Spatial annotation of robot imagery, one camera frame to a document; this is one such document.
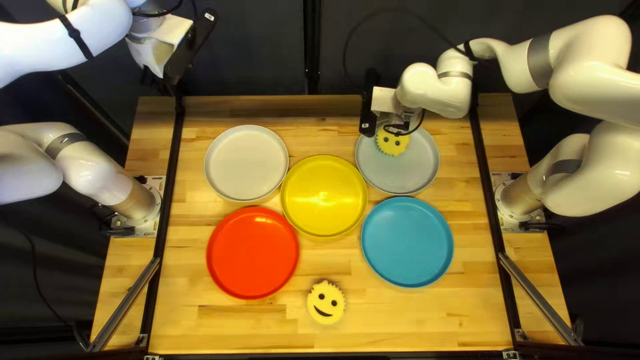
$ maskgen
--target red plate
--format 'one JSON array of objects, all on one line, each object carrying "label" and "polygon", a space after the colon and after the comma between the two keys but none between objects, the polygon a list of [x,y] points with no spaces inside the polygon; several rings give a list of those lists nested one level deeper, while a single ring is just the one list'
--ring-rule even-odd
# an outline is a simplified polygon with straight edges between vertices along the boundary
[{"label": "red plate", "polygon": [[296,231],[282,215],[252,206],[225,217],[207,246],[213,281],[233,297],[261,299],[293,275],[300,248]]}]

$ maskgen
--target blue plate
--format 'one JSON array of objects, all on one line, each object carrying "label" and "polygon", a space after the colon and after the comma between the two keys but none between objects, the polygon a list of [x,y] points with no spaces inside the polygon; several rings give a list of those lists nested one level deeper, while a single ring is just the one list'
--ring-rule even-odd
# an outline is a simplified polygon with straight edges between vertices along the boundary
[{"label": "blue plate", "polygon": [[362,251],[384,280],[421,288],[438,280],[453,258],[453,235],[444,217],[413,197],[379,203],[362,226]]}]

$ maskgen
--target plate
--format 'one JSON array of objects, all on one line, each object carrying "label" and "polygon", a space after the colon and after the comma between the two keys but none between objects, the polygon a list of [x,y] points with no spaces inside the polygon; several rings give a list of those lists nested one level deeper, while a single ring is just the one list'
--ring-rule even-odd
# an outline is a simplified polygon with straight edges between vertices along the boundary
[{"label": "plate", "polygon": [[233,297],[261,299],[293,275],[300,246],[296,230],[277,212],[250,206],[225,217],[207,246],[213,281]]},{"label": "plate", "polygon": [[367,183],[348,161],[317,155],[291,168],[280,197],[282,212],[295,228],[330,238],[361,221],[367,207]]},{"label": "plate", "polygon": [[438,147],[423,128],[409,136],[411,142],[406,151],[399,156],[390,156],[380,152],[375,137],[360,135],[356,144],[356,164],[371,186],[392,195],[409,195],[431,184],[440,166]]},{"label": "plate", "polygon": [[403,288],[435,282],[453,258],[453,236],[444,217],[413,197],[394,197],[373,208],[362,226],[361,241],[371,268]]},{"label": "plate", "polygon": [[261,199],[280,186],[289,168],[282,139],[258,125],[240,125],[216,137],[204,158],[204,174],[218,195],[232,201]]}]

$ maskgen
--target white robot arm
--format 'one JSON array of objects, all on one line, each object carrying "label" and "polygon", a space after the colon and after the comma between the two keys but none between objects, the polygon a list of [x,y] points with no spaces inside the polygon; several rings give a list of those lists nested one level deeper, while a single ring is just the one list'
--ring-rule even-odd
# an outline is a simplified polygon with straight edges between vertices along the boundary
[{"label": "white robot arm", "polygon": [[[640,191],[640,74],[626,69],[631,34],[624,21],[598,16],[517,45],[479,38],[468,48],[477,59],[496,58],[512,91],[548,88],[560,106],[605,120],[590,135],[565,138],[501,189],[503,214],[528,220],[544,204],[560,215],[586,216]],[[395,91],[374,88],[371,110],[400,114],[405,108],[425,108],[463,117],[470,106],[474,64],[450,49],[435,69],[410,65]]]},{"label": "white robot arm", "polygon": [[[73,0],[47,0],[61,13],[72,9]],[[67,69],[97,56],[127,37],[134,59],[149,66],[159,78],[193,21],[173,15],[138,17],[132,8],[157,9],[147,0],[81,0],[65,14],[79,31],[89,53],[85,54],[60,19],[38,24],[0,22],[0,88],[35,71]]]},{"label": "white robot arm", "polygon": [[0,205],[75,191],[131,220],[148,217],[153,194],[73,126],[39,122],[0,127]]},{"label": "white robot arm", "polygon": [[[163,15],[147,0],[47,0],[64,14],[39,24],[0,22],[0,88],[34,72],[83,63],[127,37],[140,66],[160,78],[193,21]],[[157,216],[157,195],[128,176],[68,124],[0,126],[0,205],[41,197],[68,183],[129,223]]]}]

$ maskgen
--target wooden tabletop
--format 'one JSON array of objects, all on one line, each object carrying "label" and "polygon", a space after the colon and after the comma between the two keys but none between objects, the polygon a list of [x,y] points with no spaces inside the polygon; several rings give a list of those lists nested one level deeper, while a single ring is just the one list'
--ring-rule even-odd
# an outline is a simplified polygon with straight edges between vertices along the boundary
[{"label": "wooden tabletop", "polygon": [[[479,102],[490,169],[527,170],[511,96],[485,94]],[[171,98],[140,99],[127,157],[130,174],[166,172],[173,107]],[[380,279],[362,257],[360,226],[324,242],[298,233],[301,256],[294,277],[267,299],[238,300],[211,281],[204,257],[209,236],[224,216],[246,206],[221,200],[207,184],[202,163],[212,139],[230,127],[257,124],[282,138],[290,167],[316,154],[336,155],[355,164],[359,109],[358,96],[186,98],[151,352],[398,352],[511,346],[467,119],[429,113],[423,123],[440,151],[440,170],[434,182],[415,197],[443,214],[455,244],[452,264],[436,283],[405,290]],[[388,197],[369,186],[367,211]],[[255,204],[280,211],[277,192]],[[510,234],[505,242],[509,255],[568,320],[547,235]],[[149,239],[111,240],[92,336],[148,263],[153,246]],[[347,301],[345,317],[330,327],[314,323],[305,309],[311,285],[324,278],[335,281]],[[524,331],[534,340],[560,342],[515,286]],[[143,302],[141,296],[109,348],[130,346],[136,339]]]}]

